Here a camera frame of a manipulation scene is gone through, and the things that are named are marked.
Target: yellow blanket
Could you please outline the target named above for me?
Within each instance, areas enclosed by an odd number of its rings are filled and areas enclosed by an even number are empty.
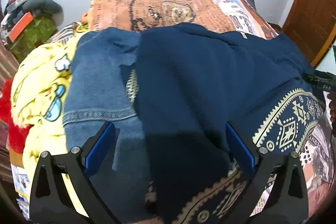
[[[70,64],[78,40],[86,32],[77,33],[66,45],[44,44],[34,49],[20,64],[12,89],[12,117],[15,124],[32,124],[23,152],[23,165],[33,181],[40,154],[67,153],[66,137],[62,125],[64,101],[71,82]],[[77,212],[86,215],[70,179],[63,175],[64,183]]]

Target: striped fabric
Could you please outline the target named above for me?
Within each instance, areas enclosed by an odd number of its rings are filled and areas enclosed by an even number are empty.
[[[73,22],[69,24],[68,26],[64,27],[62,30],[54,34],[52,37],[50,37],[46,41],[46,44],[62,42],[62,44],[65,45],[68,40],[75,35],[75,31],[78,25],[80,25],[80,22]]]

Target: denim jacket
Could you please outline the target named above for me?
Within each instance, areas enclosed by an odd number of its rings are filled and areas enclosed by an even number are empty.
[[[119,132],[90,181],[122,223],[152,217],[144,202],[150,176],[142,123],[120,71],[120,66],[135,62],[139,36],[111,27],[80,39],[71,63],[73,78],[63,116],[67,150],[82,146],[105,121],[113,122]]]

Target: bedsheet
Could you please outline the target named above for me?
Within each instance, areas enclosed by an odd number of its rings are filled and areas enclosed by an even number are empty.
[[[91,30],[140,32],[181,22],[222,33],[241,31],[265,39],[278,34],[245,0],[92,0],[85,14]]]
[[[309,217],[320,207],[334,182],[333,173],[335,163],[331,149],[332,144],[330,143],[332,126],[330,122],[329,103],[331,100],[327,98],[327,94],[327,92],[324,92],[326,103],[324,115],[308,137],[303,151],[300,154],[300,161],[308,191]],[[275,178],[276,176],[269,178],[267,188],[260,197],[251,215],[260,213],[263,210],[272,190]]]

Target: stuffed toy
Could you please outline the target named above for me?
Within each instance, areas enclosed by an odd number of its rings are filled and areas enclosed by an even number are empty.
[[[9,78],[2,89],[2,96],[0,97],[0,120],[7,123],[8,125],[9,147],[13,149],[16,153],[22,154],[25,147],[26,138],[31,126],[29,125],[26,128],[20,128],[13,123],[11,115],[12,83],[13,78]]]

